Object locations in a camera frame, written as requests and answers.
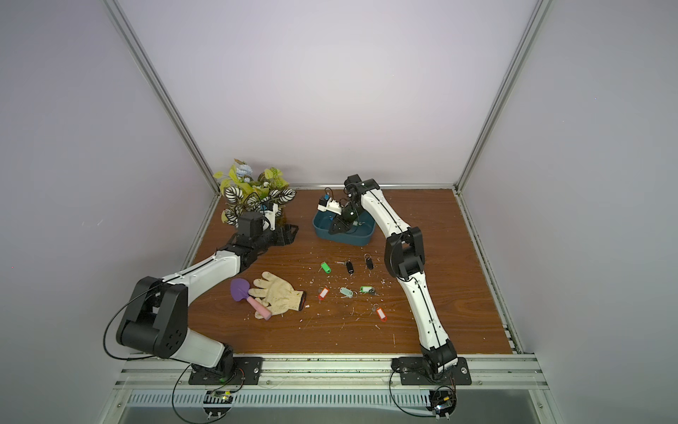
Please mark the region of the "teal plastic storage box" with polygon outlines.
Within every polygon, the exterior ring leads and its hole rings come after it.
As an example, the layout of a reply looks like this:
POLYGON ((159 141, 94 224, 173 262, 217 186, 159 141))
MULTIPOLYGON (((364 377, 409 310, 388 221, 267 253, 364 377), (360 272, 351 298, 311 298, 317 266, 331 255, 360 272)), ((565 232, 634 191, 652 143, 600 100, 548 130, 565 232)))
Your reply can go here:
POLYGON ((376 223, 367 213, 362 213, 351 225, 343 226, 344 232, 331 232, 337 229, 335 219, 337 214, 329 211, 318 211, 313 220, 315 234, 322 240, 333 241, 355 247, 368 245, 374 235, 376 223))

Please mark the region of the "green tag key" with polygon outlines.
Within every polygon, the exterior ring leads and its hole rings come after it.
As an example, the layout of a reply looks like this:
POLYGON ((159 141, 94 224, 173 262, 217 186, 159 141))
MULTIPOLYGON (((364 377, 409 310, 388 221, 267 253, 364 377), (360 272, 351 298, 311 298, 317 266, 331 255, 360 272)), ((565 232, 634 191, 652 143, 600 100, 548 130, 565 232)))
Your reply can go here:
POLYGON ((376 295, 376 289, 374 289, 372 286, 361 286, 359 288, 359 293, 360 294, 365 294, 365 295, 376 295))

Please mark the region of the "pale teal tag key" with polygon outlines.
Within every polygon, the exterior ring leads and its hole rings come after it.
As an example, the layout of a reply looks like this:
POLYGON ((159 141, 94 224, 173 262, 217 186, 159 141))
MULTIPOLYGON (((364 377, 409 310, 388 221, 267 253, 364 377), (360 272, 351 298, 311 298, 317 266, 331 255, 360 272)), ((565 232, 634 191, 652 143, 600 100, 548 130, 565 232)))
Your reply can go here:
POLYGON ((339 292, 344 296, 344 298, 352 299, 354 297, 354 292, 346 287, 340 288, 339 292))

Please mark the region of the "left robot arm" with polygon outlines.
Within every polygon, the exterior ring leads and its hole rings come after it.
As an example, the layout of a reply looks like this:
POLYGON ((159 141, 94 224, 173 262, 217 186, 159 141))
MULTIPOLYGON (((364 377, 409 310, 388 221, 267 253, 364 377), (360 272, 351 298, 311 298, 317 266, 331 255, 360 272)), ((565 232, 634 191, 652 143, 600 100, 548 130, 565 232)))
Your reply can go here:
POLYGON ((246 212, 228 243, 208 259, 167 277, 144 277, 137 282, 121 310, 116 341, 153 357, 185 362, 195 370, 232 374, 231 347, 191 330, 189 306, 203 293, 247 270, 270 247, 291 245, 297 233, 294 224, 277 225, 272 212, 246 212))

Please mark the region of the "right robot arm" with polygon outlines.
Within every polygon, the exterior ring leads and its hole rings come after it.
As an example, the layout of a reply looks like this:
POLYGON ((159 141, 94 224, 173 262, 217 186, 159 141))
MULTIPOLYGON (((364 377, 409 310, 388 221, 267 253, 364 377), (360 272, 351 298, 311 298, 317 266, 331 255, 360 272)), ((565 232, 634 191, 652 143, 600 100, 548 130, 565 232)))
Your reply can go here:
POLYGON ((427 374, 439 376, 458 363, 457 350, 444 330, 426 281, 423 234, 407 224, 388 203, 379 184, 357 174, 344 181, 345 202, 325 194, 318 210, 335 215, 329 232, 346 233, 363 213, 369 214, 384 234, 384 264, 402 286, 418 328, 427 374))

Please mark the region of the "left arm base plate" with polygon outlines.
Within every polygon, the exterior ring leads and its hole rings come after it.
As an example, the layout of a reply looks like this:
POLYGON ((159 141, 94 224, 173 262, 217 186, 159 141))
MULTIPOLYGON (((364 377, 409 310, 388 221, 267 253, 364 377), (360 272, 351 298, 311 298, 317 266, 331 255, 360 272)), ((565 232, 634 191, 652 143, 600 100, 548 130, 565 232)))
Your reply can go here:
POLYGON ((257 356, 228 356, 215 367, 192 364, 190 385, 257 385, 264 359, 257 356))

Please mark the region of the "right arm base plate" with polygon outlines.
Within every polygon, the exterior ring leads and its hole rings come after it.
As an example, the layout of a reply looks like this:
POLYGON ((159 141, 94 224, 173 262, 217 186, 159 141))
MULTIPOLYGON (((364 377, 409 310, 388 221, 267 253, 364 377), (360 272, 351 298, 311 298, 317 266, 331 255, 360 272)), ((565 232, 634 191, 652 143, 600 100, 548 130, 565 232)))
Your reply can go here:
POLYGON ((445 365, 442 369, 431 366, 425 357, 404 356, 393 358, 391 369, 398 376, 401 385, 461 385, 472 384, 471 371, 464 357, 445 365))

